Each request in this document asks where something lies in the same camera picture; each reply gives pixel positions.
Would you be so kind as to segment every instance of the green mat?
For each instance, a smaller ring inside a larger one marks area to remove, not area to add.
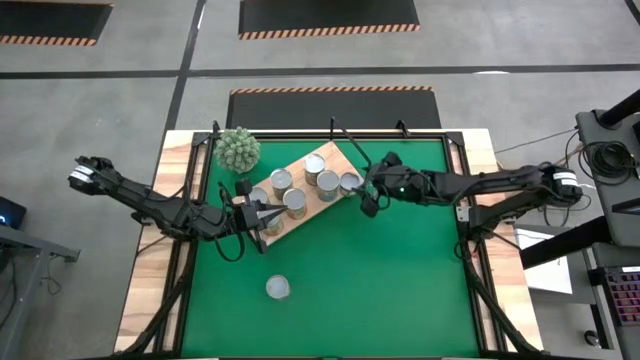
[[[322,142],[262,142],[254,184]],[[446,170],[440,142],[362,142],[372,160],[397,152],[419,169]],[[338,146],[362,168],[349,143]],[[212,165],[208,202],[219,205],[217,182],[237,176]],[[221,259],[213,244],[198,247],[182,355],[221,356],[477,356],[464,271],[453,255],[457,232],[450,207],[394,201],[369,219],[359,199],[343,199],[257,253],[247,240],[239,262]],[[235,237],[221,240],[228,256]],[[291,295],[266,294],[284,275]]]

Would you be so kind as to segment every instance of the cactus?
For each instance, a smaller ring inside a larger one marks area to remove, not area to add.
[[[216,141],[213,155],[220,167],[242,174],[258,163],[260,143],[247,129],[228,129]]]

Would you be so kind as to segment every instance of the concrete floor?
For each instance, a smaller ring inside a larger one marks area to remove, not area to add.
[[[0,46],[0,72],[178,70],[195,0],[115,0],[92,48]],[[416,0],[422,30],[406,34],[237,40],[238,1],[209,0],[192,69],[358,66],[584,65],[640,63],[640,26],[623,0]],[[125,207],[68,188],[79,155],[111,158],[127,176],[152,180],[176,80],[0,80],[0,194],[29,209],[25,231],[82,249],[54,262],[63,291],[40,291],[22,359],[107,355],[113,349],[140,232]],[[607,108],[640,84],[640,72],[510,75],[192,78],[176,128],[224,124],[234,88],[431,85],[444,128],[489,128],[496,150],[570,129],[578,111]],[[557,160],[568,136],[501,153],[504,166]],[[585,176],[580,181],[589,183]],[[572,213],[577,225],[601,213]],[[523,219],[542,224],[540,214]],[[552,213],[551,221],[561,221]],[[618,358],[576,334],[588,308],[536,303],[547,350]]]

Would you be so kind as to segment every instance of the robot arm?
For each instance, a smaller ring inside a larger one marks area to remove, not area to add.
[[[187,190],[183,198],[163,196],[147,185],[120,175],[105,158],[81,156],[76,162],[78,166],[68,177],[73,189],[87,195],[109,196],[132,208],[134,220],[142,223],[143,218],[151,218],[163,234],[176,240],[217,241],[249,230],[262,230],[286,210],[282,205],[249,201],[251,183],[248,180],[236,183],[237,194],[245,197],[242,204],[233,204],[229,192],[220,184],[223,207],[219,209],[190,200]]]
[[[382,197],[418,205],[450,206],[467,196],[510,191],[520,193],[493,206],[461,210],[470,234],[492,230],[502,220],[518,218],[543,205],[570,207],[582,197],[575,173],[550,163],[469,176],[414,170],[392,152],[382,162],[368,167],[364,184],[356,189],[362,198],[361,210],[370,217],[381,209]]]

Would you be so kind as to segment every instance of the tin can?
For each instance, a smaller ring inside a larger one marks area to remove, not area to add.
[[[325,170],[318,174],[318,197],[325,202],[331,202],[338,196],[340,178],[331,171]]]
[[[282,201],[285,191],[291,189],[293,177],[287,169],[275,169],[271,173],[271,187],[276,199]]]
[[[269,194],[260,187],[254,187],[249,194],[249,200],[260,201],[263,204],[269,203]]]
[[[290,218],[300,220],[307,213],[307,200],[304,191],[289,189],[284,193],[282,203],[287,205],[287,215]]]
[[[267,280],[267,294],[276,300],[282,300],[291,294],[289,280],[282,275],[273,275]]]
[[[324,171],[324,158],[318,154],[310,154],[304,159],[304,179],[307,184],[318,185],[318,174]]]
[[[344,196],[353,196],[355,193],[353,189],[357,188],[362,184],[362,179],[360,176],[354,173],[344,173],[340,177],[340,193]]]
[[[282,223],[280,215],[278,215],[275,218],[271,219],[271,221],[269,221],[269,223],[267,224],[267,228],[262,230],[262,232],[264,232],[264,234],[267,236],[276,236],[280,234],[283,229],[284,224]]]

